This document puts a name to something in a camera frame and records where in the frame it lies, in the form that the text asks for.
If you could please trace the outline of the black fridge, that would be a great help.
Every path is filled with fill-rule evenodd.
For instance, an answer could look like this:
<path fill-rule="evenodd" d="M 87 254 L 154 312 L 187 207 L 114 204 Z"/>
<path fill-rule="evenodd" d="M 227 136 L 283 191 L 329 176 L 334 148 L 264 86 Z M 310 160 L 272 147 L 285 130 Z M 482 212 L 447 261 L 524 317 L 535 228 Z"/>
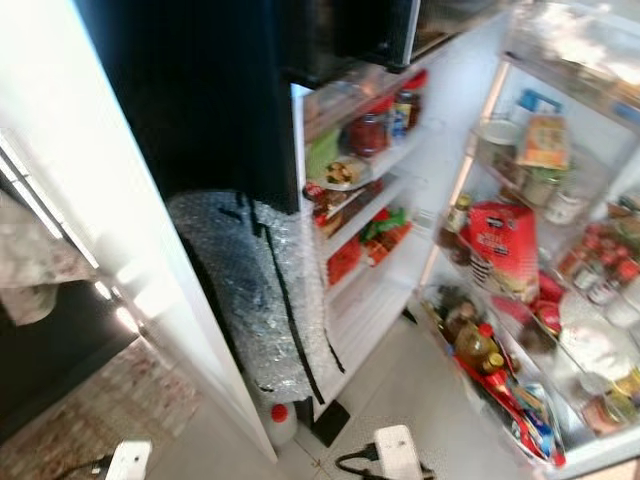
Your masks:
<path fill-rule="evenodd" d="M 317 228 L 338 401 L 444 253 L 435 237 L 465 174 L 506 35 L 504 0 L 77 0 L 161 198 L 234 189 L 298 212 L 306 148 L 406 84 L 419 124 L 372 157 L 370 200 Z M 364 246 L 329 287 L 326 261 L 384 207 L 410 223 Z"/>

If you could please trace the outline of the clear fridge door bin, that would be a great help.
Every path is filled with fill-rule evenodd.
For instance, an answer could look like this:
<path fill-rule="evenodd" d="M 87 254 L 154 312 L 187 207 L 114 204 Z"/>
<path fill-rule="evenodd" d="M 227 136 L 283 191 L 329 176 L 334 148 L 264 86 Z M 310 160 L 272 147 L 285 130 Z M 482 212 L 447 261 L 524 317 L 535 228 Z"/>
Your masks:
<path fill-rule="evenodd" d="M 449 365 L 460 372 L 471 406 L 536 470 L 567 465 L 556 397 L 497 311 L 462 285 L 429 285 L 416 305 Z"/>

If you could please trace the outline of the white cabinet panel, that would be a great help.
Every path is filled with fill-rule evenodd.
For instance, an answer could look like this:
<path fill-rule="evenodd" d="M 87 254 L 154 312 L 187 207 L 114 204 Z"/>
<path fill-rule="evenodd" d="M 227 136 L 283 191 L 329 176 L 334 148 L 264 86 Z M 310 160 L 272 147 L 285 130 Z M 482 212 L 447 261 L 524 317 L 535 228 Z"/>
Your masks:
<path fill-rule="evenodd" d="M 131 308 L 204 393 L 211 453 L 276 452 L 180 244 L 73 0 L 1 0 L 0 124 L 14 159 Z"/>

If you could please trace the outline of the black low cabinet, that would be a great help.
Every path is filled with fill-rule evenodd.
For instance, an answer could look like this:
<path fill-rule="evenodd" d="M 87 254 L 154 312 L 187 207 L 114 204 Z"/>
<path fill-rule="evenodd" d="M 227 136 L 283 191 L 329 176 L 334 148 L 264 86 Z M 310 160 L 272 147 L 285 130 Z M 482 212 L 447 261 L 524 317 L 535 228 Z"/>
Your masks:
<path fill-rule="evenodd" d="M 106 303 L 60 300 L 37 323 L 1 325 L 1 443 L 15 442 L 56 402 L 138 338 Z"/>

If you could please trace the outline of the floral floor rug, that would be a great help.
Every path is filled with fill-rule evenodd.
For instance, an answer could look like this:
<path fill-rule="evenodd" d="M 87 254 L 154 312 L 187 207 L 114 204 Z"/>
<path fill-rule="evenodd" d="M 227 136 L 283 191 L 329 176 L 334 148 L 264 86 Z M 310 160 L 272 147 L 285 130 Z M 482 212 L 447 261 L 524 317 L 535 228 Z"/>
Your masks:
<path fill-rule="evenodd" d="M 93 372 L 50 411 L 6 440 L 0 480 L 54 480 L 123 442 L 150 442 L 148 465 L 183 433 L 204 393 L 145 338 Z"/>

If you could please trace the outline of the bubble wrap sheet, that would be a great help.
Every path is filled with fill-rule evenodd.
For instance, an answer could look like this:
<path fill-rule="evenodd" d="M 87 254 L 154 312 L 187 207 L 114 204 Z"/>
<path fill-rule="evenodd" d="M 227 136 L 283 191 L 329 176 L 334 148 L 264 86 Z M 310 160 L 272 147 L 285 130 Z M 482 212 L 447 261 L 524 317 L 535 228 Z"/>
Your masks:
<path fill-rule="evenodd" d="M 169 198 L 166 210 L 253 387 L 276 403 L 330 401 L 326 381 L 346 369 L 326 330 L 311 207 L 282 212 L 242 192 L 206 189 Z"/>

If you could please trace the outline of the light green bag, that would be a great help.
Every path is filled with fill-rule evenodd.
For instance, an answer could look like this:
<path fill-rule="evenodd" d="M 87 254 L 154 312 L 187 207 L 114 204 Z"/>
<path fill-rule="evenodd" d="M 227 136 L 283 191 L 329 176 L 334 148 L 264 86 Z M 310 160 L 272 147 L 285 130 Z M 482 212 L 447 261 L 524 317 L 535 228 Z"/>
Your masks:
<path fill-rule="evenodd" d="M 340 156 L 340 129 L 329 129 L 320 134 L 306 148 L 306 177 L 308 180 L 325 180 L 328 166 Z"/>

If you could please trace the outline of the white bottle red cap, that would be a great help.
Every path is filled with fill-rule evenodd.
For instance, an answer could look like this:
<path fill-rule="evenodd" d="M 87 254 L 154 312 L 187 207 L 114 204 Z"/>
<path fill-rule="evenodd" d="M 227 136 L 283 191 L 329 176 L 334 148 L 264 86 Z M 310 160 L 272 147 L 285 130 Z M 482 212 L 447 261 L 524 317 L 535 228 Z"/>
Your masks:
<path fill-rule="evenodd" d="M 262 413 L 262 421 L 270 444 L 276 449 L 292 442 L 300 426 L 293 402 L 270 404 Z"/>

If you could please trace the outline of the black floor block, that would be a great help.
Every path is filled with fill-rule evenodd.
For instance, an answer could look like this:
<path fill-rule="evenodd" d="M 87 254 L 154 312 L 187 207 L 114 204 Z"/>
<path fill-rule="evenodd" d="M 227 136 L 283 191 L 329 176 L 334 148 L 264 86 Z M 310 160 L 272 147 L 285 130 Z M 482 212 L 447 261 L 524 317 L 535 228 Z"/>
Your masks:
<path fill-rule="evenodd" d="M 321 445 L 332 447 L 338 436 L 351 421 L 351 413 L 338 399 L 324 404 L 323 411 L 316 411 L 308 429 Z"/>

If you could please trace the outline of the large red sauce jar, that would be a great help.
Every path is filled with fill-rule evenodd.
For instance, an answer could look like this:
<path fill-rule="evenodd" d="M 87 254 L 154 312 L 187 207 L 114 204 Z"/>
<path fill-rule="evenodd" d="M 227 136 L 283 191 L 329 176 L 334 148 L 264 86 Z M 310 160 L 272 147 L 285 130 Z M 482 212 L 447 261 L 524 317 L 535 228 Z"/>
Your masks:
<path fill-rule="evenodd" d="M 388 150 L 387 114 L 384 111 L 366 111 L 358 116 L 347 125 L 346 141 L 349 154 L 356 157 L 374 157 Z"/>

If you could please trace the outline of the green food packet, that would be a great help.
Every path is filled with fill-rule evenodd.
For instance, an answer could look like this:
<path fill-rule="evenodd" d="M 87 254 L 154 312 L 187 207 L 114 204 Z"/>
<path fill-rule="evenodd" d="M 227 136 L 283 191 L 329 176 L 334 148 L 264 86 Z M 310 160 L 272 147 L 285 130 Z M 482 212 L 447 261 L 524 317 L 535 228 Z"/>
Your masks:
<path fill-rule="evenodd" d="M 410 223 L 406 207 L 383 207 L 360 234 L 361 244 L 372 246 L 381 243 L 394 230 L 401 229 Z"/>

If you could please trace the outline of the dark jar red lid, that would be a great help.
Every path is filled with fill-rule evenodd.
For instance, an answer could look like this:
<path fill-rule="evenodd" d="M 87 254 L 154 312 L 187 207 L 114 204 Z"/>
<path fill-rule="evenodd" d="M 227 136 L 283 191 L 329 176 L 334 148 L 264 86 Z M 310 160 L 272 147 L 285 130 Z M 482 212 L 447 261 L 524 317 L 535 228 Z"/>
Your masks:
<path fill-rule="evenodd" d="M 406 84 L 394 96 L 390 108 L 390 131 L 393 136 L 403 137 L 419 124 L 421 115 L 421 92 L 416 84 Z"/>

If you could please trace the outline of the red plastic pouch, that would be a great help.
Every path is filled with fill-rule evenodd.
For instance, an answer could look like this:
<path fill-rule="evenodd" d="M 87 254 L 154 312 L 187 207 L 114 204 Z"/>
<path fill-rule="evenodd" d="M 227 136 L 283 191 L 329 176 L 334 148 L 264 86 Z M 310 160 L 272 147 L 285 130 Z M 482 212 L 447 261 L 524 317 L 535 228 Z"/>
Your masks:
<path fill-rule="evenodd" d="M 538 294 L 527 303 L 536 323 L 552 337 L 558 338 L 563 330 L 561 303 L 564 288 L 548 271 L 539 271 Z"/>

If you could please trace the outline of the orange food packet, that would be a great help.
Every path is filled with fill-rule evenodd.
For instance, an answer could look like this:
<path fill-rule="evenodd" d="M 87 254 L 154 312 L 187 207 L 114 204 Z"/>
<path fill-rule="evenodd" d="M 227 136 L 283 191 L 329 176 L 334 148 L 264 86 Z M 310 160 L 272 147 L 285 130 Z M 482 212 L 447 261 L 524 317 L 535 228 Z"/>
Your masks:
<path fill-rule="evenodd" d="M 570 150 L 570 133 L 562 115 L 532 114 L 527 120 L 516 163 L 564 172 L 570 169 Z"/>

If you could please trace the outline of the blue yellow snack packet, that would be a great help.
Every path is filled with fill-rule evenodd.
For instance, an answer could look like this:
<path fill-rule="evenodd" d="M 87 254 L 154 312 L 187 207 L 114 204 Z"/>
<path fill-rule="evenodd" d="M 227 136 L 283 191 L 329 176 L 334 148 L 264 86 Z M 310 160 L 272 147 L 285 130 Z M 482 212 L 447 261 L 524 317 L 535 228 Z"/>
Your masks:
<path fill-rule="evenodd" d="M 536 460 L 559 468 L 564 465 L 564 448 L 547 390 L 540 384 L 511 387 L 515 401 L 513 433 Z"/>

